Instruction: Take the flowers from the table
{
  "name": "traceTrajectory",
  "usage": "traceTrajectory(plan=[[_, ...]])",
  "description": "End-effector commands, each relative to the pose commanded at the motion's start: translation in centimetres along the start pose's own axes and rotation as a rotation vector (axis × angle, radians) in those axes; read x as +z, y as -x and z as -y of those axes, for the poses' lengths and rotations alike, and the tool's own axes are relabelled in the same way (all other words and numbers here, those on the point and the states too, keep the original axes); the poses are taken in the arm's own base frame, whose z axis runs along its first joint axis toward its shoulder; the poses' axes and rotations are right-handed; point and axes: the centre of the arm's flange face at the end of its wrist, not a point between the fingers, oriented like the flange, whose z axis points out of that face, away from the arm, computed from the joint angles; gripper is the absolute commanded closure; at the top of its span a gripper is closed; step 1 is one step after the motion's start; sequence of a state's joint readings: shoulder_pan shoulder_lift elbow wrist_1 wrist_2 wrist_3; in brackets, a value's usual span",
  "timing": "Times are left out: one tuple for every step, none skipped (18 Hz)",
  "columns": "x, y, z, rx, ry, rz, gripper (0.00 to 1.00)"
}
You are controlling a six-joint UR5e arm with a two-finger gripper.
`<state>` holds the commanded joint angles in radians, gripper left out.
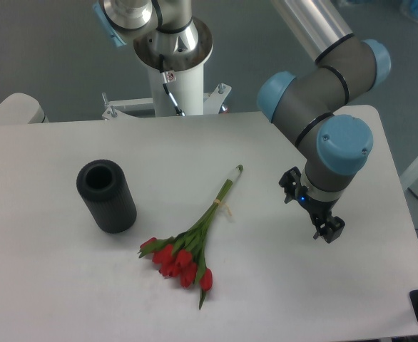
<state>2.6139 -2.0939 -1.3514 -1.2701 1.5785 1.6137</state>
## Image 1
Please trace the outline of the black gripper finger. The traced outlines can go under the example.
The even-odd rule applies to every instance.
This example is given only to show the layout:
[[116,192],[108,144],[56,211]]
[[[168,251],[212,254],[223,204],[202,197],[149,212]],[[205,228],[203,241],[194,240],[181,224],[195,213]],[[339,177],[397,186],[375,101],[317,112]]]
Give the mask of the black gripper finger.
[[313,239],[322,237],[328,244],[336,240],[345,227],[345,222],[331,212],[312,215],[312,224],[316,229]]
[[293,167],[286,171],[279,181],[279,186],[283,188],[285,193],[285,204],[290,203],[292,200],[297,202],[301,198],[301,172],[297,167]]

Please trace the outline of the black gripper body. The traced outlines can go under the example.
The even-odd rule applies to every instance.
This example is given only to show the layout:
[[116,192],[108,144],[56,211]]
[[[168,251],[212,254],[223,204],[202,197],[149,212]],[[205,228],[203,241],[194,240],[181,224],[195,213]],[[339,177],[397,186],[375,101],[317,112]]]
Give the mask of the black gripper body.
[[312,222],[330,222],[332,208],[339,199],[338,192],[324,192],[314,186],[305,172],[301,173],[296,167],[290,170],[290,196],[307,211]]

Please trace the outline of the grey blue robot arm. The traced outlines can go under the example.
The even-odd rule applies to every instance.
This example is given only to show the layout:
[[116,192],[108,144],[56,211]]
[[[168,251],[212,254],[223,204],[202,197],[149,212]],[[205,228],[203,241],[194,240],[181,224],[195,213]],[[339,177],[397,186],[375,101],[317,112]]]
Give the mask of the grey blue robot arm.
[[[390,55],[375,40],[359,40],[330,1],[275,1],[274,7],[316,68],[303,78],[271,76],[257,104],[306,160],[281,177],[285,199],[309,214],[317,237],[333,242],[345,223],[332,208],[373,146],[368,125],[339,109],[389,75]],[[97,1],[93,10],[115,44],[131,44],[147,67],[157,116],[219,112],[220,91],[203,94],[213,37],[190,1]]]

